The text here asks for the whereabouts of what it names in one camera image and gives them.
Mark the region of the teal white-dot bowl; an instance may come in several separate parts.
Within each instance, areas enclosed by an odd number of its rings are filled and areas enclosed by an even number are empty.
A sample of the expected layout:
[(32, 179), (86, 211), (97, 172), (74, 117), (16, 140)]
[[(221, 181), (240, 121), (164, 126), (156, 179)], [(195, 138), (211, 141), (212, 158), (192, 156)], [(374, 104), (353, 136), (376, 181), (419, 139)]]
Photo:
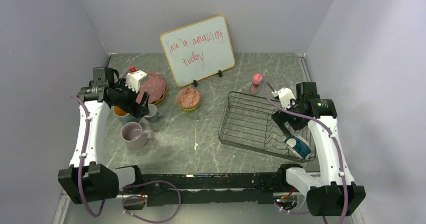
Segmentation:
[(293, 152), (297, 157), (306, 160), (312, 153), (310, 146), (302, 137), (292, 135), (287, 137), (284, 140), (285, 144), (288, 146), (291, 152)]

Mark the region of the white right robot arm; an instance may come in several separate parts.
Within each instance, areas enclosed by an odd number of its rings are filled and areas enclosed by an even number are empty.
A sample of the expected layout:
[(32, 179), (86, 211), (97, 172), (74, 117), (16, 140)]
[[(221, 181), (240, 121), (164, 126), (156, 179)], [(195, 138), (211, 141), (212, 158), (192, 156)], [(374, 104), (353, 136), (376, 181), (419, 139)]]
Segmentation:
[(294, 187), (304, 196), (311, 215), (337, 216), (342, 223), (356, 211), (366, 191), (355, 183), (345, 160), (335, 103), (321, 98), (316, 83), (310, 81), (298, 83), (296, 94), (289, 88), (272, 88), (265, 97), (278, 110), (274, 120), (280, 128), (289, 124), (295, 131), (309, 129), (319, 161), (319, 177), (302, 167), (289, 167), (277, 176), (277, 187), (282, 191)]

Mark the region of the small grey-blue cup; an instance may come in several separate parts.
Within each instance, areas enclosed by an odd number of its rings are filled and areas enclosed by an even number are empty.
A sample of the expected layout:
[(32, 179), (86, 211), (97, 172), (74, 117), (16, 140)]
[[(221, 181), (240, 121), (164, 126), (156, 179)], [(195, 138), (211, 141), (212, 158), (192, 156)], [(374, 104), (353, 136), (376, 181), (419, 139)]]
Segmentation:
[(144, 119), (149, 123), (157, 123), (164, 117), (163, 113), (158, 112), (156, 105), (148, 104), (149, 113), (144, 116)]

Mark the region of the yellow-green bowl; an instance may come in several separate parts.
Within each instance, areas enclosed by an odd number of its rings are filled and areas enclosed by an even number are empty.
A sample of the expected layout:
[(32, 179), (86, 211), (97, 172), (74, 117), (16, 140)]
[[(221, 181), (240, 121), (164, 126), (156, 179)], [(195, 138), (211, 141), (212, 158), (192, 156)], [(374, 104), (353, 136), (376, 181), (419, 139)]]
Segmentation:
[(179, 108), (181, 110), (185, 111), (185, 112), (192, 112), (192, 111), (195, 111), (198, 108), (198, 106), (199, 106), (199, 104), (197, 104), (197, 105), (195, 105), (195, 106), (193, 106), (191, 108), (184, 108), (184, 107), (182, 107), (182, 106), (179, 105)]

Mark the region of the lilac mug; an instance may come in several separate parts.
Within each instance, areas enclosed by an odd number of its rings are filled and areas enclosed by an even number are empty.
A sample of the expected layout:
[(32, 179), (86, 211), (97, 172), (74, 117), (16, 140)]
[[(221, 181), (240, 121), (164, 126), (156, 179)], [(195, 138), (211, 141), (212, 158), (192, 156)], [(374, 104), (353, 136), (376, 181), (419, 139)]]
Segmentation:
[(121, 129), (121, 138), (130, 150), (137, 150), (144, 147), (149, 139), (153, 139), (155, 134), (152, 130), (144, 129), (139, 123), (130, 122)]

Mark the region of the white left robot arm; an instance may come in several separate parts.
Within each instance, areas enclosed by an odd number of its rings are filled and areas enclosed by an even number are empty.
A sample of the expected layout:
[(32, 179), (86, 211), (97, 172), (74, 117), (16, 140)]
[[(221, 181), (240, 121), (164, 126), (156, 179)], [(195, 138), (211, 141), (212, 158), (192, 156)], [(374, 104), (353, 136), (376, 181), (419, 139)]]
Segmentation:
[(73, 156), (66, 169), (58, 172), (58, 182), (75, 204), (115, 198), (125, 188), (131, 194), (144, 187), (136, 166), (111, 170), (102, 163), (108, 115), (117, 106), (141, 118), (148, 114), (149, 93), (139, 88), (148, 80), (142, 70), (130, 70), (121, 78), (110, 67), (97, 67), (88, 86), (74, 96), (79, 106), (79, 131)]

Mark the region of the blue zigzag pattern bowl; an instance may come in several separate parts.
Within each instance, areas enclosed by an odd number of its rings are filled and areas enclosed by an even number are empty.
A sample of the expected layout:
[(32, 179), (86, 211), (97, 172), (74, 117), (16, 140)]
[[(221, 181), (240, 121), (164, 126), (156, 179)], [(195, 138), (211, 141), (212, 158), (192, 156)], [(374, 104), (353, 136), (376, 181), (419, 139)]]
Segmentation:
[(201, 95), (198, 90), (192, 87), (181, 89), (175, 96), (177, 105), (184, 108), (191, 108), (200, 103)]

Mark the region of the yellow polka-dot plate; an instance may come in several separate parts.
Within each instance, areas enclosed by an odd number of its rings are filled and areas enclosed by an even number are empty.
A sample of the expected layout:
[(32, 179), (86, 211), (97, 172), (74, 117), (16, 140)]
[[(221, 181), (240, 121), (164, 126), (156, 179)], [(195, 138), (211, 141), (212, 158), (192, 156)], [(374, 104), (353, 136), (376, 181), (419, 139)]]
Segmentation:
[(164, 89), (163, 94), (160, 96), (160, 98), (158, 100), (153, 102), (153, 104), (157, 105), (158, 103), (160, 103), (165, 98), (166, 93), (167, 93), (167, 88)]

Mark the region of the blue butterfly mug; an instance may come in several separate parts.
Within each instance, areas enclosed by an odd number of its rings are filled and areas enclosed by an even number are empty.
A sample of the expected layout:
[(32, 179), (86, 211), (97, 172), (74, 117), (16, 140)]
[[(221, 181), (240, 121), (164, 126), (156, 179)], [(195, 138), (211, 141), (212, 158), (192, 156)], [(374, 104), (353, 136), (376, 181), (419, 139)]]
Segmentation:
[(123, 111), (118, 106), (114, 106), (113, 108), (114, 115), (117, 117), (117, 119), (120, 121), (120, 123), (124, 126), (128, 123), (139, 123), (140, 118), (136, 118), (130, 113), (127, 113)]

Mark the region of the pink polka-dot plate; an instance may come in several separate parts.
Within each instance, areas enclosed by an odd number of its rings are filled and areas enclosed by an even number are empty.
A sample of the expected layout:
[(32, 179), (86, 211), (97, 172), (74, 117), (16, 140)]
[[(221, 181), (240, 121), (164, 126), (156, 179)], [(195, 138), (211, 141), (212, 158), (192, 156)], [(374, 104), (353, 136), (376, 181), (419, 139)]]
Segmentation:
[(163, 98), (166, 92), (166, 82), (164, 79), (155, 73), (148, 73), (148, 80), (139, 88), (139, 94), (136, 102), (140, 103), (144, 92), (149, 93), (148, 103), (155, 104)]

